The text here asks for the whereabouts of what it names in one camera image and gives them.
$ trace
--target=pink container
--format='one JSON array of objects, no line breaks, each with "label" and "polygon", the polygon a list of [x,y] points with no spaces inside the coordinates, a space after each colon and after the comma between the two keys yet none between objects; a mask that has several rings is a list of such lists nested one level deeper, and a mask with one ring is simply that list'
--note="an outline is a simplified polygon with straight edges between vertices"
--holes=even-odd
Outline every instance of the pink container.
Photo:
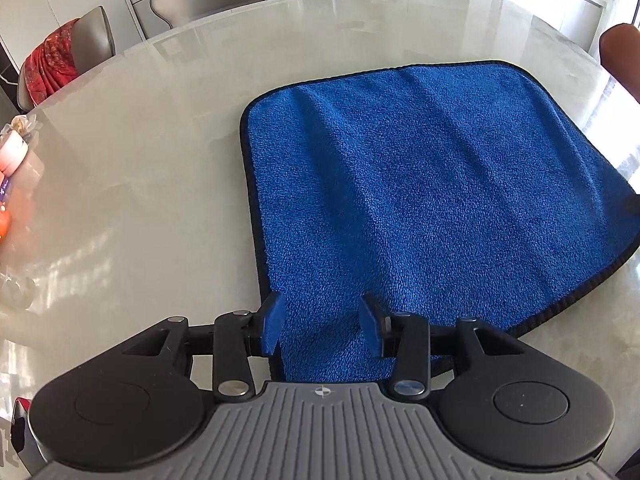
[{"label": "pink container", "polygon": [[0,171],[4,176],[12,176],[18,169],[29,147],[15,130],[9,130],[0,140]]}]

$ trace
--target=blue microfiber towel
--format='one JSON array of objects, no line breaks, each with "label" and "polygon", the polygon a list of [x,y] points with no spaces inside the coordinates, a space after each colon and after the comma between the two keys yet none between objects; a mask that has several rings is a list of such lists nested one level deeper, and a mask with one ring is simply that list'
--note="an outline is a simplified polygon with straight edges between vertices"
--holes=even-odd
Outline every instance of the blue microfiber towel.
[{"label": "blue microfiber towel", "polygon": [[358,325],[364,292],[432,324],[474,316],[521,335],[640,242],[632,188],[506,63],[277,89],[245,110],[241,142],[260,291],[287,302],[289,381],[390,375]]}]

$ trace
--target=black circular pad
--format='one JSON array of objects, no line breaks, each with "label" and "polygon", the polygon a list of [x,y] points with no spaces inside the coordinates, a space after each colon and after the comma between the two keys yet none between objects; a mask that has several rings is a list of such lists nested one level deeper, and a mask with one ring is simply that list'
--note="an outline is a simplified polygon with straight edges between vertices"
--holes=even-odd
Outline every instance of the black circular pad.
[{"label": "black circular pad", "polygon": [[505,384],[494,395],[498,411],[524,424],[548,424],[569,409],[569,400],[557,388],[545,383],[521,381]]},{"label": "black circular pad", "polygon": [[613,427],[596,383],[540,352],[486,355],[449,383],[437,404],[449,436],[484,462],[517,470],[594,458]]},{"label": "black circular pad", "polygon": [[46,384],[29,410],[45,459],[92,471],[139,467],[188,440],[204,417],[202,395],[154,358],[110,357]]}]

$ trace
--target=screw head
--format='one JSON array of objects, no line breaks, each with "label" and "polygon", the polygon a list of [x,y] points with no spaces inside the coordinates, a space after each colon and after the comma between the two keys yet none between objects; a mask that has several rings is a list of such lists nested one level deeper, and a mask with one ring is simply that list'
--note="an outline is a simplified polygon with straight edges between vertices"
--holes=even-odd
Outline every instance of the screw head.
[{"label": "screw head", "polygon": [[244,381],[225,381],[220,383],[218,391],[227,397],[240,397],[249,391],[249,385]]},{"label": "screw head", "polygon": [[394,384],[394,390],[403,397],[415,397],[424,393],[424,384],[420,381],[398,381]]}]

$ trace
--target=white table surface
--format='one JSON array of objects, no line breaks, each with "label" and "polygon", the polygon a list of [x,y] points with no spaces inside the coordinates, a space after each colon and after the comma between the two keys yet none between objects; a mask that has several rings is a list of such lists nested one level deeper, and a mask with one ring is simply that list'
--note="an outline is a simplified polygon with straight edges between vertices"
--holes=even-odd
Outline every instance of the white table surface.
[{"label": "white table surface", "polygon": [[[204,324],[258,307],[238,137],[252,99],[314,78],[479,59],[531,72],[640,189],[638,104],[503,0],[271,0],[139,44],[37,108],[45,174],[31,219],[10,203],[0,246],[0,262],[38,285],[28,310],[0,305],[0,478],[26,476],[4,421],[16,396],[167,316]],[[640,446],[639,264],[636,253],[524,336],[613,398],[609,471]],[[209,383],[209,367],[197,359],[197,384]],[[263,362],[255,371],[266,376]]]}]

